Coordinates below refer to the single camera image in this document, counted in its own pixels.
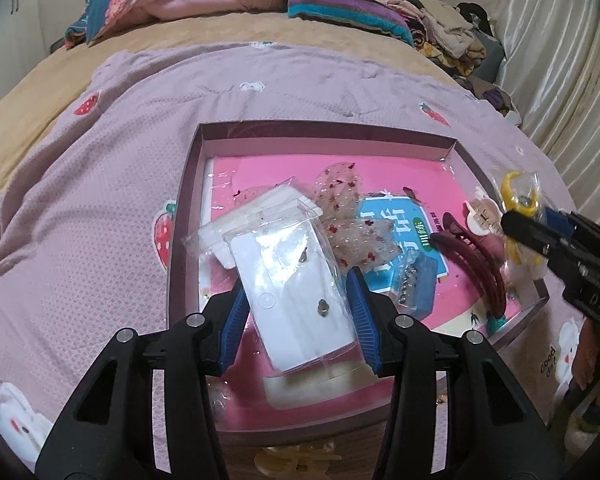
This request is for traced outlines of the yellow hoop earrings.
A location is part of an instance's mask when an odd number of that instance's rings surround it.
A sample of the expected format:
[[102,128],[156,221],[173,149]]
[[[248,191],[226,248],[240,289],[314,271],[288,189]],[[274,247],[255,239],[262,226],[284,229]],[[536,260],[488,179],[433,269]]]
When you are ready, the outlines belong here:
[[[541,181],[536,172],[513,170],[500,174],[500,201],[503,212],[517,211],[540,223],[546,222]],[[513,238],[505,237],[505,252],[510,262],[529,271],[540,270],[543,258]]]

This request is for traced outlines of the dark red hair clip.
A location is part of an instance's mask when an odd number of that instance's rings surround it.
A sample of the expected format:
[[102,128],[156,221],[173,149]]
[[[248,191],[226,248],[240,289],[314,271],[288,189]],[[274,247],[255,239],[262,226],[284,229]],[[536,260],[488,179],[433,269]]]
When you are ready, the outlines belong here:
[[506,311],[506,286],[500,268],[478,236],[460,225],[449,212],[442,216],[443,229],[429,235],[429,243],[446,258],[461,266],[486,295],[491,315],[499,320]]

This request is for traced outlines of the white earring card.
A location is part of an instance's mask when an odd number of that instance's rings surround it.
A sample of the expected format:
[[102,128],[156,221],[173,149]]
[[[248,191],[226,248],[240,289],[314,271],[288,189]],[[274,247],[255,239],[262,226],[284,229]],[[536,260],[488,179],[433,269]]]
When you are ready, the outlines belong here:
[[273,370],[289,373],[355,343],[340,274],[314,218],[291,211],[224,240]]

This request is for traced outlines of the beige red-dotted mesh scrunchie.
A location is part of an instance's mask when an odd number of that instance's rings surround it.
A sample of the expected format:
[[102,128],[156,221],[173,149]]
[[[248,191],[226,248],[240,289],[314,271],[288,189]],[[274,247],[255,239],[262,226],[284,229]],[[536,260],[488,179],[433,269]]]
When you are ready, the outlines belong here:
[[351,268],[370,272],[399,258],[390,219],[362,218],[360,178],[354,162],[336,162],[315,179],[310,197],[323,211],[322,226],[341,273]]

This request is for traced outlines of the pearly white claw hair clip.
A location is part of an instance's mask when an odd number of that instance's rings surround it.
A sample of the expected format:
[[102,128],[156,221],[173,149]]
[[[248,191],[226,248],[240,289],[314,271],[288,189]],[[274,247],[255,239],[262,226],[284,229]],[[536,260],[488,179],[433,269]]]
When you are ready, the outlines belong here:
[[332,463],[342,456],[335,452],[335,443],[302,443],[261,448],[253,463],[260,474],[269,479],[328,479]]

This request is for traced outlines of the pink bear hair clip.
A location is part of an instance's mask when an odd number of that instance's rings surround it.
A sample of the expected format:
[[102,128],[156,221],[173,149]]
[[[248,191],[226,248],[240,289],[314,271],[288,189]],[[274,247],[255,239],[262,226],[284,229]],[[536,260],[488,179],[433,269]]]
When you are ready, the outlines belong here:
[[477,236],[502,236],[502,213],[497,203],[481,187],[475,188],[470,200],[464,201],[465,226]]

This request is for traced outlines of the white pleated curtain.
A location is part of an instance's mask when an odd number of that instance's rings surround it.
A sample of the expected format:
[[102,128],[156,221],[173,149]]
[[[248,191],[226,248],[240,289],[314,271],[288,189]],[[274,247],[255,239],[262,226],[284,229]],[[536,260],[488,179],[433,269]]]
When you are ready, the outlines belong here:
[[498,83],[580,214],[600,224],[600,0],[498,0]]

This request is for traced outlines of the lilac strawberry bunny quilt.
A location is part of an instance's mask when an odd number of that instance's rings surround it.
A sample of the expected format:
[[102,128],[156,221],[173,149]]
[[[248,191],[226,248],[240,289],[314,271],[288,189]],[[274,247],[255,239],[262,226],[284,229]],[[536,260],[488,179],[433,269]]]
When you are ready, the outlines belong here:
[[61,108],[0,194],[0,434],[32,468],[71,391],[116,330],[166,326],[152,230],[173,204],[201,124],[305,119],[460,140],[489,174],[540,175],[573,205],[552,162],[456,84],[331,50],[240,42],[122,51],[70,92],[44,80],[6,117]]

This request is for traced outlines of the pile of folded clothes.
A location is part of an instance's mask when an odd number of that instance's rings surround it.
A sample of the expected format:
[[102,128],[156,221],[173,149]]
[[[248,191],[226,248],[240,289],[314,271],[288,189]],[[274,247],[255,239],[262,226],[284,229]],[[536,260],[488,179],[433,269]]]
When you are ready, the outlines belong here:
[[505,52],[482,6],[467,2],[451,6],[440,0],[376,1],[401,14],[420,54],[508,122],[521,124],[512,98],[495,83]]

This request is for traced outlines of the clear plastic bag white card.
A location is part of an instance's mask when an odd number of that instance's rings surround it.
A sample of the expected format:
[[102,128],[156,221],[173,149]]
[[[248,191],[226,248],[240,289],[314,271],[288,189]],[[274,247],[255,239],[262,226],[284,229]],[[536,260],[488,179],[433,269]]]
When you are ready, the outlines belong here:
[[236,263],[225,237],[250,222],[263,221],[266,212],[283,211],[297,205],[315,217],[323,214],[321,207],[289,181],[274,188],[250,188],[240,194],[240,200],[231,210],[190,234],[184,240],[185,248],[191,256],[212,256],[224,269],[234,269]]

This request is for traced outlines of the purple shallow cardboard tray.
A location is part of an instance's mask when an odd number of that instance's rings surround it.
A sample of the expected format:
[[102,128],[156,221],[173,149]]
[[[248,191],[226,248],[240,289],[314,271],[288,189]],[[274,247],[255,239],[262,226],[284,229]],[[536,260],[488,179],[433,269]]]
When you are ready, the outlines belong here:
[[[256,186],[308,186],[327,166],[348,162],[364,194],[413,190],[416,205],[385,206],[402,232],[419,242],[460,216],[464,203],[496,187],[485,162],[455,131],[440,134],[338,122],[217,122],[197,128],[172,220],[169,318],[178,322],[233,287],[236,275],[201,255],[198,229],[229,212]],[[281,373],[253,326],[234,364],[209,382],[212,411],[226,442],[274,445],[335,437],[382,422],[392,383],[374,376],[358,346],[330,364]]]

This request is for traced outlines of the purple teal striped blanket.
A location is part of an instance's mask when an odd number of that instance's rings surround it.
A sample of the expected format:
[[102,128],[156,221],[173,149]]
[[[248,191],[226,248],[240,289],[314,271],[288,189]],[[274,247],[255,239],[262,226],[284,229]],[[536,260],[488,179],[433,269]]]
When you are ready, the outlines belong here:
[[415,45],[404,18],[375,0],[288,0],[287,14],[290,18],[349,26]]

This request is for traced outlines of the tan bed sheet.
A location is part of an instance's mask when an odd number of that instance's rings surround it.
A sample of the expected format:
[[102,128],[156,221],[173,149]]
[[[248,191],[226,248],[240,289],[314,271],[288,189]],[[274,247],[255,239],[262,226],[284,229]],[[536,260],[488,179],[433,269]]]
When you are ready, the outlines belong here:
[[350,54],[362,60],[430,76],[452,78],[404,42],[362,30],[287,18],[283,13],[231,13],[150,24],[92,46],[58,50],[38,63],[0,101],[0,192],[27,152],[44,139],[57,117],[91,81],[92,73],[120,51],[140,52],[217,42],[273,41]]

